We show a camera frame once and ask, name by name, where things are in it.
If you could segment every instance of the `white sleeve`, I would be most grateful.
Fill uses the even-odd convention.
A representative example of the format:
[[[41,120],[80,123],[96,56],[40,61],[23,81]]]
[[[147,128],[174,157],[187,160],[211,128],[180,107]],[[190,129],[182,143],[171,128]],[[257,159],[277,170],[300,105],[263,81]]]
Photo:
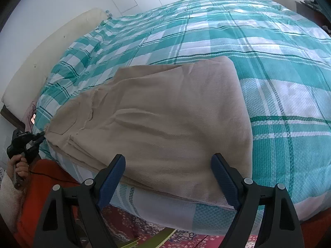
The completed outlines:
[[[6,173],[0,187],[0,214],[9,230],[16,231],[16,221],[19,215],[23,191],[17,190]]]

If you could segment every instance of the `silver screw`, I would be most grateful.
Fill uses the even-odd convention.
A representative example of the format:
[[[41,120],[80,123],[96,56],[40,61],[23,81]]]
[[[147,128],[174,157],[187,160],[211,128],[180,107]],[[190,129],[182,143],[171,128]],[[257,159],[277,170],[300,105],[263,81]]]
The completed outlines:
[[[253,183],[253,180],[251,178],[245,178],[244,182],[245,184],[251,185]]]
[[[281,190],[285,189],[285,186],[284,186],[284,184],[282,184],[282,183],[277,184],[277,186],[278,186],[278,188],[281,189]]]
[[[57,191],[57,190],[59,190],[59,189],[60,189],[60,185],[54,185],[54,186],[53,186],[53,190],[54,190],[54,191]]]
[[[86,179],[84,184],[85,185],[92,185],[93,184],[93,179]]]

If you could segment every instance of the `person's arm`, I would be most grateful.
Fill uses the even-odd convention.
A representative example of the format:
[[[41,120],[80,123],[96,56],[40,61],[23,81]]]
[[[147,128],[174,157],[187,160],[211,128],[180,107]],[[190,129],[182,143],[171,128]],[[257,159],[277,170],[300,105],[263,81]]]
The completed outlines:
[[[21,207],[20,203],[24,195],[23,189],[25,187],[22,186],[20,190],[17,190],[14,188],[12,182],[14,166],[18,161],[20,162],[16,165],[15,172],[23,178],[28,178],[29,165],[26,159],[21,155],[16,155],[9,160],[7,171],[0,187],[0,214],[12,233],[16,231],[16,221]]]

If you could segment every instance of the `checkered blanket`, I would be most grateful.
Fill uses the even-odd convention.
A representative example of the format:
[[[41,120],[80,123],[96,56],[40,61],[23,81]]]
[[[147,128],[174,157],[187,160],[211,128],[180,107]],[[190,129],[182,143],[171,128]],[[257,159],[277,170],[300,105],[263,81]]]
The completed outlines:
[[[271,0],[182,0],[102,22],[72,43],[53,68],[34,131],[43,130],[68,99],[110,79],[119,67],[221,55],[234,62],[251,119],[253,179],[266,186],[284,183],[300,219],[330,207],[331,39]],[[77,180],[91,175],[47,144],[41,151]],[[120,184],[111,203],[146,219],[149,210],[139,197],[154,197],[156,205],[170,200]],[[197,233],[223,234],[234,216],[215,206],[176,204],[171,210],[189,204],[191,212],[191,228],[184,228],[182,219],[177,227]]]

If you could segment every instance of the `cream upholstered headboard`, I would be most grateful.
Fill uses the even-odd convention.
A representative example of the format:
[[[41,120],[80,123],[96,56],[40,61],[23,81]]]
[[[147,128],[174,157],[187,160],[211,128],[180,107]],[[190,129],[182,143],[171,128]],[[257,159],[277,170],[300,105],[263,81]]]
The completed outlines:
[[[95,29],[105,19],[107,14],[99,8],[94,8],[69,21],[45,39],[27,57],[8,84],[2,97],[6,111],[9,110],[22,121],[25,111],[39,96],[48,75],[64,51],[77,38]]]

